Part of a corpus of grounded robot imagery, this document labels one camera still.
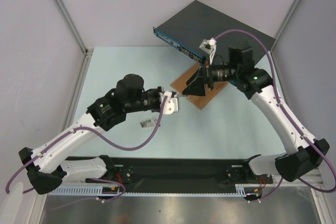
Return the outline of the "silver SFP plug module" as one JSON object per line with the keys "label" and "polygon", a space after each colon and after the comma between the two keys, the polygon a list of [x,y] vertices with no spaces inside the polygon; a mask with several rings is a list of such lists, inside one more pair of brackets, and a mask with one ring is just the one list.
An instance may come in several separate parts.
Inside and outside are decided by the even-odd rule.
{"label": "silver SFP plug module", "polygon": [[188,95],[185,95],[185,94],[181,94],[181,93],[177,93],[175,95],[176,98],[188,98]]}

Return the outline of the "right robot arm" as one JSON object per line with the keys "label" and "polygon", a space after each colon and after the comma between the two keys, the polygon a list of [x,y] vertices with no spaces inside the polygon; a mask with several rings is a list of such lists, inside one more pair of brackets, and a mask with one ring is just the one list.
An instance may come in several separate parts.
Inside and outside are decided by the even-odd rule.
{"label": "right robot arm", "polygon": [[187,80],[183,95],[205,96],[217,82],[233,82],[267,118],[278,134],[284,154],[247,159],[248,166],[242,178],[254,183],[263,174],[277,174],[293,182],[317,168],[330,145],[325,139],[316,139],[297,119],[280,97],[272,77],[264,69],[255,67],[253,50],[246,43],[230,46],[229,61],[220,65],[203,65]]}

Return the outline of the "wooden base board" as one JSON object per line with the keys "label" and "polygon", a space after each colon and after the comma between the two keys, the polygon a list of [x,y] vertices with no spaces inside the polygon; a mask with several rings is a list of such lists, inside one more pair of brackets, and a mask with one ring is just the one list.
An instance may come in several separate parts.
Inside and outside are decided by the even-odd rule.
{"label": "wooden base board", "polygon": [[[182,93],[187,87],[187,80],[198,70],[200,64],[196,63],[186,70],[181,76],[174,80],[170,87],[176,92]],[[199,110],[205,108],[229,83],[228,82],[216,82],[214,83],[214,89],[210,90],[206,88],[206,96],[188,95],[187,100],[196,106]]]}

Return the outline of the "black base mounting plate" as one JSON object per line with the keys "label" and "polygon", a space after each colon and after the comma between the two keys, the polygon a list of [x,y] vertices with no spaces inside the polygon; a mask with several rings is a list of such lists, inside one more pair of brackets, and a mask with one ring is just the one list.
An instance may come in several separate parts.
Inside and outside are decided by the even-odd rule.
{"label": "black base mounting plate", "polygon": [[125,187],[177,189],[205,186],[219,190],[230,185],[272,184],[270,175],[255,175],[243,159],[177,159],[112,157],[115,165],[103,179],[122,181]]}

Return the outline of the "black blue network switch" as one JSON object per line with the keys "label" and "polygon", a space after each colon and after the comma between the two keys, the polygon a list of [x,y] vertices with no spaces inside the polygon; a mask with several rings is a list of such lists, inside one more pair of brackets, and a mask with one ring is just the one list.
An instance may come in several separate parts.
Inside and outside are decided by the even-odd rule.
{"label": "black blue network switch", "polygon": [[256,36],[270,50],[275,39],[197,0],[170,19],[153,28],[154,34],[196,62],[204,63],[208,54],[199,48],[204,39],[215,38],[231,29]]}

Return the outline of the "left aluminium frame post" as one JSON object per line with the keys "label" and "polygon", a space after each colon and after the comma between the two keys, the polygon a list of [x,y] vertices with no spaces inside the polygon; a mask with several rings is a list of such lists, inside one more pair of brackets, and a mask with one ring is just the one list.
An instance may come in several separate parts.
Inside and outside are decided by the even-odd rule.
{"label": "left aluminium frame post", "polygon": [[86,47],[85,43],[83,42],[83,39],[76,27],[74,20],[72,19],[68,11],[68,8],[64,4],[64,1],[63,0],[53,0],[53,2],[56,8],[58,9],[58,11],[60,12],[61,17],[63,18],[66,26],[68,27],[71,35],[73,36],[77,46],[79,47],[83,55],[86,56],[87,53],[89,52],[89,49]]}

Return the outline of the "aluminium frame post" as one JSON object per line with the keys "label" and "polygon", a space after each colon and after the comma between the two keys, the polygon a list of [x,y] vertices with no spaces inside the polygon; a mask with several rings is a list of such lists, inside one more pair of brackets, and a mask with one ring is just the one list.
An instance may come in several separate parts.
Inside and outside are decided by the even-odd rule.
{"label": "aluminium frame post", "polygon": [[72,19],[68,11],[68,8],[64,4],[64,1],[63,0],[53,0],[53,2],[56,8],[58,9],[58,11],[60,12],[61,17],[63,18],[66,26],[68,27],[71,35],[73,36],[77,46],[79,47],[83,55],[86,56],[87,53],[89,52],[89,49],[86,47],[85,43],[83,42],[83,39],[76,27],[74,20]]}
{"label": "aluminium frame post", "polygon": [[277,30],[276,34],[275,34],[275,43],[271,48],[271,52],[274,51],[277,43],[279,43],[284,31],[286,30],[288,24],[290,23],[293,15],[295,14],[297,8],[299,7],[299,4],[301,3],[302,0],[293,0],[282,23],[280,24],[279,29]]}

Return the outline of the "right aluminium frame post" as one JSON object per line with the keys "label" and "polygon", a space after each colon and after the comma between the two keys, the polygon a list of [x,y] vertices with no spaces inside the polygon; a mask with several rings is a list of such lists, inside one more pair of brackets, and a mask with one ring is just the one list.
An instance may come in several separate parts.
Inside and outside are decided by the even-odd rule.
{"label": "right aluminium frame post", "polygon": [[279,29],[277,30],[276,34],[275,34],[275,43],[271,48],[271,52],[274,51],[277,43],[279,43],[284,31],[286,30],[288,24],[290,23],[293,15],[295,14],[297,8],[299,7],[299,4],[301,3],[302,0],[293,0],[282,23],[280,24]]}

